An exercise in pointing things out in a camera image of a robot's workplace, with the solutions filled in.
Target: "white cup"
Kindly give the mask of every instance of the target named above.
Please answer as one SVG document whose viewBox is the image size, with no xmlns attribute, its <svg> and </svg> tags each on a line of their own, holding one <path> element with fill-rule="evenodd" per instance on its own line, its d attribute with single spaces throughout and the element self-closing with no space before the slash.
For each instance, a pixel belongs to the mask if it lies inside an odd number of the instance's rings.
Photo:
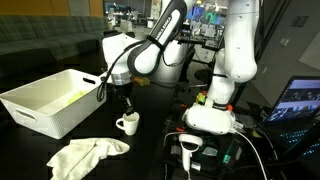
<svg viewBox="0 0 320 180">
<path fill-rule="evenodd" d="M 126 114 L 123 114 L 122 118 L 118 119 L 116 121 L 116 126 L 119 129 L 124 130 L 126 135 L 132 136 L 136 133 L 138 124 L 139 124 L 140 116 L 137 112 L 134 112 L 133 114 L 127 116 Z"/>
</svg>

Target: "white towel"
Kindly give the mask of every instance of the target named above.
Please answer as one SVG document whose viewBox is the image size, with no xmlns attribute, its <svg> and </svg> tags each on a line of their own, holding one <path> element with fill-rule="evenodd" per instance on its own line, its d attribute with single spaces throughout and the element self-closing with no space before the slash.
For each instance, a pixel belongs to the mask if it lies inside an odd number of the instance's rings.
<svg viewBox="0 0 320 180">
<path fill-rule="evenodd" d="M 96 167 L 100 159 L 123 154 L 129 149 L 129 145 L 111 138 L 71 140 L 47 163 L 53 167 L 51 180 L 80 180 Z"/>
</svg>

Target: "floor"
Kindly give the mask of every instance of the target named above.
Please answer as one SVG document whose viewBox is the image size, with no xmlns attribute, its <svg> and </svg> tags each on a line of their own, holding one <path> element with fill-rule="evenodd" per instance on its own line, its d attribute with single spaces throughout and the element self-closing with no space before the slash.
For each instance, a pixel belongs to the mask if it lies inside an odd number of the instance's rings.
<svg viewBox="0 0 320 180">
<path fill-rule="evenodd" d="M 143 25 L 133 26 L 132 29 L 133 29 L 133 32 L 135 33 L 135 36 L 136 36 L 135 38 L 139 39 L 139 40 L 145 39 L 146 35 L 148 35 L 151 31 L 150 28 L 147 28 Z M 120 29 L 120 27 L 116 27 L 116 30 L 123 32 Z M 213 51 L 203 49 L 203 48 L 201 48 L 200 45 L 196 45 L 196 55 L 194 56 L 193 59 L 200 60 L 203 62 L 210 62 L 212 60 L 213 56 L 214 56 Z M 191 64 L 189 65 L 189 68 L 188 68 L 188 72 L 187 72 L 189 83 L 181 83 L 180 85 L 185 87 L 186 89 L 188 89 L 190 86 L 203 84 L 203 82 L 197 80 L 194 77 L 194 73 L 197 70 L 203 69 L 203 68 L 206 68 L 204 64 L 201 64 L 198 62 L 191 62 Z M 236 84 L 236 89 L 235 89 L 234 94 L 237 92 L 238 87 L 239 87 L 239 84 Z M 192 99 L 192 98 L 194 98 L 194 96 L 198 92 L 200 92 L 200 89 L 199 88 L 192 88 L 191 91 L 192 91 L 191 92 L 191 99 Z M 182 96 L 190 96 L 190 93 L 187 93 Z M 251 103 L 258 104 L 258 105 L 265 106 L 265 107 L 272 106 L 265 100 L 265 98 L 260 94 L 260 92 L 250 82 L 248 82 L 246 84 L 246 86 L 245 86 L 245 88 L 244 88 L 244 90 L 243 90 L 243 92 L 242 92 L 242 94 L 236 104 L 237 104 L 237 106 L 241 106 L 242 108 L 248 109 L 249 106 L 247 105 L 246 102 L 251 102 Z"/>
</svg>

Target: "box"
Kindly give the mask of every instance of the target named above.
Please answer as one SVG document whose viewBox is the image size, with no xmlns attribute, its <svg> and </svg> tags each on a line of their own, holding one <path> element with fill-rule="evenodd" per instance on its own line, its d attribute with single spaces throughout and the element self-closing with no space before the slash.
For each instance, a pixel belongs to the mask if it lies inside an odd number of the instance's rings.
<svg viewBox="0 0 320 180">
<path fill-rule="evenodd" d="M 68 69 L 0 95 L 16 123 L 60 139 L 100 107 L 97 76 Z"/>
</svg>

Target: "black table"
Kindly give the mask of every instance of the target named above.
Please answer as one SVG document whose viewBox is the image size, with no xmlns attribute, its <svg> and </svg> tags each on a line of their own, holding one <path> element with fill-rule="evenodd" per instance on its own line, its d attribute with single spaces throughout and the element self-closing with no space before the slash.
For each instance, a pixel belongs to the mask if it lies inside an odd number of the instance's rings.
<svg viewBox="0 0 320 180">
<path fill-rule="evenodd" d="M 106 65 L 102 51 L 82 54 L 1 78 L 0 91 L 3 93 L 69 68 L 100 75 L 103 67 Z M 1 118 L 9 119 L 10 125 L 0 130 L 0 179 L 50 179 L 52 169 L 46 163 L 51 157 L 71 139 L 91 137 L 118 139 L 127 143 L 130 151 L 101 160 L 85 179 L 153 179 L 152 168 L 159 165 L 154 157 L 173 95 L 174 88 L 155 84 L 134 86 L 132 100 L 140 122 L 136 135 L 130 137 L 115 126 L 124 112 L 116 96 L 60 140 L 17 125 L 1 103 Z"/>
</svg>

